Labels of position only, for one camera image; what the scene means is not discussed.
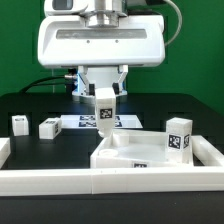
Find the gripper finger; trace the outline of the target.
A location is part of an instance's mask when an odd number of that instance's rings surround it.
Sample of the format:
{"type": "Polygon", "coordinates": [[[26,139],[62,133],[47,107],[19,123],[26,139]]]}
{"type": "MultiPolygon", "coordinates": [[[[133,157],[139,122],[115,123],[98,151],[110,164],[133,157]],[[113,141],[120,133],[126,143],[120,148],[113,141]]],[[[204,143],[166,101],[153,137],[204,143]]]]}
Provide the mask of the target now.
{"type": "Polygon", "coordinates": [[[91,83],[87,77],[88,67],[87,66],[79,66],[78,67],[79,77],[82,80],[82,93],[87,96],[95,95],[95,84],[91,83]]]}
{"type": "Polygon", "coordinates": [[[127,65],[119,65],[118,66],[118,80],[112,84],[113,90],[116,95],[119,95],[123,91],[123,82],[128,74],[128,66],[127,65]]]}

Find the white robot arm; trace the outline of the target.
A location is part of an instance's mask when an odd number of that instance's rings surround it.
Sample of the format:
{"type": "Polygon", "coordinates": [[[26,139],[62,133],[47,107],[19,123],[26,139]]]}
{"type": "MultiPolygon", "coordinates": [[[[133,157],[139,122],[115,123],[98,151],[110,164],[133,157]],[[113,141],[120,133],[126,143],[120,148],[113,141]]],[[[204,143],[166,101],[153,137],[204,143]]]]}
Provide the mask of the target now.
{"type": "Polygon", "coordinates": [[[131,15],[126,0],[45,0],[38,61],[51,69],[75,69],[77,100],[98,88],[125,95],[130,67],[155,67],[165,58],[161,15],[131,15]]]}

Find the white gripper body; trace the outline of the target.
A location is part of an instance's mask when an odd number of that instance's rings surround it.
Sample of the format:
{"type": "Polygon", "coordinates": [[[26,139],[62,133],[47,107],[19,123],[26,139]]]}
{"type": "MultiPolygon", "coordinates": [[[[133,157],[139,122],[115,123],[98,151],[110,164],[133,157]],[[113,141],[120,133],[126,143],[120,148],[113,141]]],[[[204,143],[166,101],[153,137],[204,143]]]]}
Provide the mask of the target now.
{"type": "Polygon", "coordinates": [[[38,36],[38,60],[48,68],[149,66],[165,58],[160,15],[128,16],[112,27],[85,26],[79,16],[49,16],[38,36]]]}

